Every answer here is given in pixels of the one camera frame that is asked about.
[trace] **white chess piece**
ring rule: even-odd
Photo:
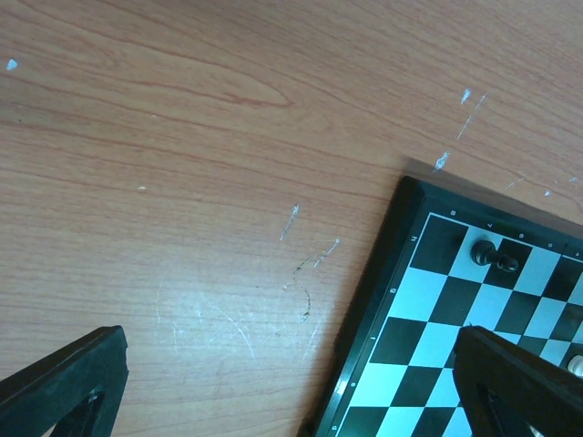
[[[583,356],[575,355],[567,365],[568,371],[579,378],[583,378]]]
[[[532,435],[534,435],[534,437],[545,437],[539,431],[535,430],[532,426],[530,427],[530,431],[532,432]]]

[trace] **chess piece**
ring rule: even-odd
[[[545,437],[542,432],[537,431],[534,426],[530,427],[530,431],[534,437]]]
[[[583,378],[583,356],[575,355],[567,365],[568,371],[579,378]]]
[[[470,251],[472,261],[478,266],[487,266],[493,264],[503,271],[512,273],[518,270],[518,261],[514,258],[499,253],[492,241],[480,239]]]

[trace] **white square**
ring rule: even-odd
[[[427,323],[409,365],[444,367],[454,348],[459,328],[441,323]]]
[[[356,385],[351,407],[388,407],[397,393],[407,366],[370,362]]]
[[[565,358],[570,344],[568,341],[548,340],[543,351],[540,352],[540,358],[558,366]]]
[[[496,249],[500,246],[502,242],[502,237],[493,232],[483,230],[480,228],[474,228],[470,226],[465,234],[464,241],[460,250],[457,252],[455,257],[454,265],[449,272],[449,276],[455,276],[460,279],[472,280],[473,282],[483,282],[490,266],[478,266],[475,264],[471,257],[470,252],[474,244],[476,244],[480,239],[487,239],[494,243]]]
[[[443,369],[429,396],[427,407],[457,407],[459,394],[454,383],[454,370]]]
[[[389,316],[428,321],[446,279],[446,275],[408,268],[389,309]]]
[[[443,437],[470,437],[472,429],[467,421],[463,408],[456,408],[447,428],[445,428]]]
[[[542,296],[560,258],[558,253],[550,250],[532,248],[514,290]]]
[[[557,326],[557,322],[567,303],[560,300],[541,298],[532,319],[528,323],[525,335],[548,339],[551,332]]]
[[[391,407],[376,437],[411,437],[424,407]]]
[[[568,303],[583,305],[583,274],[579,276],[579,280],[577,281],[577,284],[575,284],[571,296],[568,298]]]
[[[487,330],[494,330],[511,294],[512,290],[482,284],[464,325],[482,326]]]
[[[495,335],[499,335],[504,340],[508,340],[513,344],[518,344],[518,342],[520,341],[520,337],[521,337],[518,334],[511,334],[510,332],[499,332],[497,330],[495,330],[494,333],[495,333]]]

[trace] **wood grain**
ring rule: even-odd
[[[0,377],[123,325],[115,435],[295,435],[413,161],[583,222],[578,2],[0,14]]]

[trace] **scratch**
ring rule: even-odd
[[[295,206],[293,207],[293,209],[291,210],[291,216],[290,216],[290,219],[288,221],[288,224],[285,225],[285,228],[283,228],[283,232],[281,233],[280,241],[283,241],[283,239],[285,239],[288,236],[288,231],[290,230],[290,226],[293,224],[293,221],[298,217],[298,214],[300,214],[300,204],[296,203]]]
[[[441,170],[445,166],[445,163],[447,162],[448,159],[449,159],[449,152],[445,152],[439,159],[436,160],[433,173]]]
[[[520,178],[519,180],[517,180],[516,182],[511,183],[510,185],[508,185],[506,188],[512,188],[514,185],[516,185],[518,182],[522,182],[523,180],[525,180],[524,178]]]
[[[302,264],[300,264],[298,267],[296,267],[296,268],[295,268],[295,270],[293,271],[293,276],[294,276],[294,277],[295,277],[295,275],[297,275],[297,274],[298,274],[298,272],[299,272],[301,269],[303,269],[303,266],[305,266],[305,265],[308,263],[308,261],[309,261],[310,259],[312,259],[313,257],[315,257],[315,256],[316,256],[316,253],[318,253],[318,252],[313,252],[313,254],[311,254],[311,255],[310,255],[308,258],[306,258],[306,259],[305,259],[305,260],[302,262]]]
[[[306,286],[303,285],[303,282],[301,282],[301,285],[303,286],[303,292],[306,294],[306,302],[308,307],[306,309],[306,312],[303,313],[302,319],[300,320],[300,323],[304,323],[305,321],[307,321],[308,317],[310,317],[310,310],[312,309],[312,296],[310,296],[310,292],[308,291]]]
[[[158,329],[160,327],[160,321],[161,321],[161,317],[160,317],[160,308],[159,308],[159,303],[160,303],[160,291],[164,288],[164,282],[166,281],[166,277],[168,276],[168,270],[166,270],[166,272],[164,273],[164,276],[162,276],[162,279],[160,280],[160,285],[158,286],[158,289],[156,290],[156,317],[158,317],[158,324],[156,325],[156,335],[158,335]]]
[[[455,139],[456,141],[462,136],[462,134],[465,131],[465,128],[468,127],[468,125],[472,122],[472,120],[474,119],[474,116],[477,113],[477,110],[482,106],[482,102],[486,99],[486,94],[484,94],[482,96],[482,98],[480,98],[480,101],[478,102],[478,104],[476,105],[476,107],[474,108],[474,112],[472,113],[472,115],[470,117],[467,118],[467,120],[465,121],[464,127],[462,127],[462,130],[459,131],[459,134],[457,134],[457,138]]]
[[[308,356],[308,352],[310,351],[310,348],[312,347],[313,339],[316,336],[316,332],[318,332],[318,329],[320,328],[321,322],[322,322],[322,319],[319,319],[318,323],[316,324],[316,327],[313,329],[312,336],[310,337],[310,342],[308,343],[308,347],[306,348],[306,352],[303,354],[302,361],[305,361],[306,357]]]
[[[253,351],[253,348],[251,347],[251,342],[249,341],[249,339],[245,335],[245,332],[243,332],[243,330],[239,327],[239,325],[237,324],[237,322],[235,320],[233,320],[231,317],[229,317],[223,310],[221,310],[216,305],[212,305],[212,308],[215,309],[216,311],[218,311],[220,314],[222,314],[228,321],[230,321],[233,324],[233,326],[235,328],[237,328],[237,331],[239,332],[239,334],[241,335],[241,337],[245,340],[245,343],[247,344],[247,347],[249,348],[249,352],[251,353],[251,357],[254,360],[256,360],[256,358],[255,358],[255,352]]]
[[[172,337],[174,338],[174,355],[176,355],[178,357],[179,356],[179,345],[178,345],[178,341],[177,341],[177,337],[176,337],[176,329],[177,329],[178,325],[176,324],[176,321],[173,321],[172,324],[174,325],[174,328],[172,328]]]
[[[317,268],[318,268],[318,266],[320,265],[320,263],[321,263],[322,261],[324,261],[326,258],[328,258],[328,256],[329,256],[329,255],[332,253],[332,251],[333,251],[334,249],[336,249],[336,248],[338,247],[338,245],[339,245],[339,244],[340,244],[340,239],[336,239],[336,240],[334,241],[334,244],[332,244],[332,247],[331,247],[331,248],[329,248],[329,249],[328,249],[326,252],[324,252],[324,253],[323,253],[323,255],[322,255],[321,257],[319,257],[319,258],[318,258],[318,260],[317,260],[317,261],[314,263],[313,267],[314,267],[315,269],[317,269]]]

